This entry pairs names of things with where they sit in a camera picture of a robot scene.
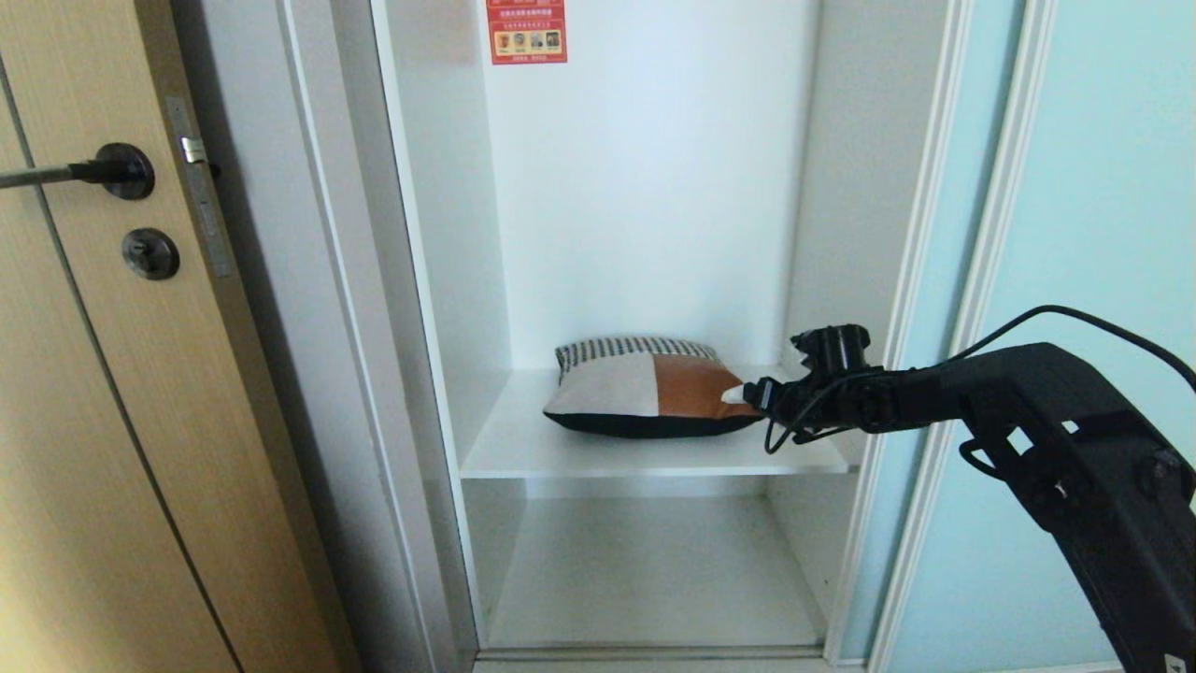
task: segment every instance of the white cabinet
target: white cabinet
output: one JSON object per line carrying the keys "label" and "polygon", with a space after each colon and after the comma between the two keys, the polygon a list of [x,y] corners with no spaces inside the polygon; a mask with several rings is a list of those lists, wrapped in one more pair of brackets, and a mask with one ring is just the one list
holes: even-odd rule
{"label": "white cabinet", "polygon": [[553,349],[663,334],[794,379],[791,334],[860,322],[893,365],[946,5],[567,12],[568,63],[492,66],[481,0],[373,7],[420,295],[397,318],[423,320],[480,646],[818,653],[872,441],[570,433],[541,414]]}

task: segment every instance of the wooden door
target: wooden door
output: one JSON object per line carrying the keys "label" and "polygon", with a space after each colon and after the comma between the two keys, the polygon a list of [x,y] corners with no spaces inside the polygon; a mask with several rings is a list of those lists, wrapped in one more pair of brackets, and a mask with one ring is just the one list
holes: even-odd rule
{"label": "wooden door", "polygon": [[[22,137],[33,165],[120,141],[155,176],[142,200],[47,185],[44,214],[4,194],[0,668],[356,669],[210,175],[182,152],[169,4],[0,0],[0,170]],[[140,227],[177,275],[126,265]]]}

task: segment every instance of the cushion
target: cushion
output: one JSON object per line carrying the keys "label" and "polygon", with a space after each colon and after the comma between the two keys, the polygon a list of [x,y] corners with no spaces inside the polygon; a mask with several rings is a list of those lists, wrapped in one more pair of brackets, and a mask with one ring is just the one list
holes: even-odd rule
{"label": "cushion", "polygon": [[560,386],[544,416],[569,430],[614,438],[701,438],[746,428],[762,417],[728,405],[743,384],[714,349],[659,336],[587,339],[556,349]]}

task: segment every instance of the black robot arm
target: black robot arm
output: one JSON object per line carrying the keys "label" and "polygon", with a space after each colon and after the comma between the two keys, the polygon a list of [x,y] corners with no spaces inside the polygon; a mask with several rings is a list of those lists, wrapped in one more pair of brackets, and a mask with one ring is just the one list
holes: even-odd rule
{"label": "black robot arm", "polygon": [[[1125,671],[1196,673],[1196,478],[1092,366],[1035,344],[885,372],[865,362],[868,336],[859,325],[793,342],[811,374],[748,384],[744,402],[799,445],[842,429],[963,421],[974,439],[960,454],[1005,482],[1054,536]],[[1030,449],[1009,443],[1015,429]]]}

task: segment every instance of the shelf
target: shelf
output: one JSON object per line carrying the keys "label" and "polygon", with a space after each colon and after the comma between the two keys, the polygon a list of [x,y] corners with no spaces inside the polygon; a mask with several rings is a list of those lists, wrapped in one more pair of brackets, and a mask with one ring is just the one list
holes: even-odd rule
{"label": "shelf", "polygon": [[814,646],[768,501],[529,500],[486,647]]}
{"label": "shelf", "polygon": [[[732,371],[745,381],[785,379],[776,368]],[[804,447],[791,443],[774,455],[765,454],[764,421],[728,435],[685,440],[622,440],[566,430],[543,414],[556,381],[556,369],[511,374],[465,455],[463,479],[831,475],[855,470],[840,452],[842,436]]]}

